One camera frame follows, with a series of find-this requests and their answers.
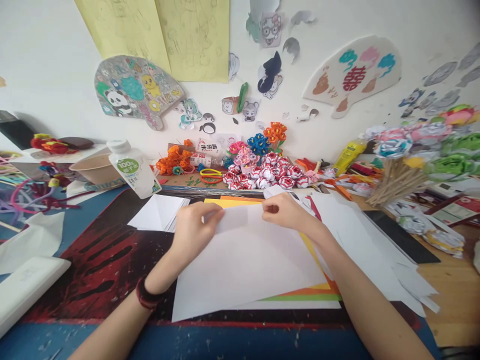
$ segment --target yellow glue bottle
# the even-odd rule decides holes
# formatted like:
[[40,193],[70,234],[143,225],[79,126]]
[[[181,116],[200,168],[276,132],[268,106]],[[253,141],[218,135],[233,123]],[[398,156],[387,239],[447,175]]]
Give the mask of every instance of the yellow glue bottle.
[[335,165],[333,165],[336,176],[340,176],[347,171],[350,164],[367,148],[367,143],[368,141],[363,139],[363,134],[360,134],[358,138],[346,145]]

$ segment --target white bottle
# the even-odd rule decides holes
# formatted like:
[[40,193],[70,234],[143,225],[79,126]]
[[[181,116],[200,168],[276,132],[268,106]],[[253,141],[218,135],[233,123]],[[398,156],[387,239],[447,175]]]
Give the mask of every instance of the white bottle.
[[140,199],[162,190],[143,152],[131,147],[125,139],[107,141],[106,145],[112,152],[108,157],[111,164]]

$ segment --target bottle cap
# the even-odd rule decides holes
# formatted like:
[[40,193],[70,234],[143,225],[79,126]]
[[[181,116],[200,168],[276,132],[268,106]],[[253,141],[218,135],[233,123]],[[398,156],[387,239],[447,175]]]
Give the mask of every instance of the bottle cap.
[[121,154],[130,150],[132,147],[127,139],[122,140],[110,140],[106,142],[106,145],[112,153]]

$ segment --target panda drawing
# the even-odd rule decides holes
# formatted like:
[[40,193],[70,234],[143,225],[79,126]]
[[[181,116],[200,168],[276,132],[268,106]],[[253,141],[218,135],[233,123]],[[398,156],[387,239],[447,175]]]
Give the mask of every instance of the panda drawing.
[[108,99],[108,102],[113,106],[113,110],[115,110],[118,117],[133,116],[134,111],[120,90],[107,90],[105,91],[105,96]]

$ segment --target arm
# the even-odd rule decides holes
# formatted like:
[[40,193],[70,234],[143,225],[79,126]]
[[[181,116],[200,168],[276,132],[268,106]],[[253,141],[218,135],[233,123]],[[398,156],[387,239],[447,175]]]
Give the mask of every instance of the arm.
[[[203,223],[202,217],[209,213],[214,214]],[[178,211],[173,243],[145,279],[145,289],[150,294],[164,293],[170,287],[210,242],[223,215],[220,206],[203,202],[182,207]],[[140,304],[133,291],[69,359],[126,359],[151,314]]]
[[290,195],[263,202],[263,219],[305,233],[325,259],[351,322],[374,359],[433,359],[415,332],[350,259],[328,228]]

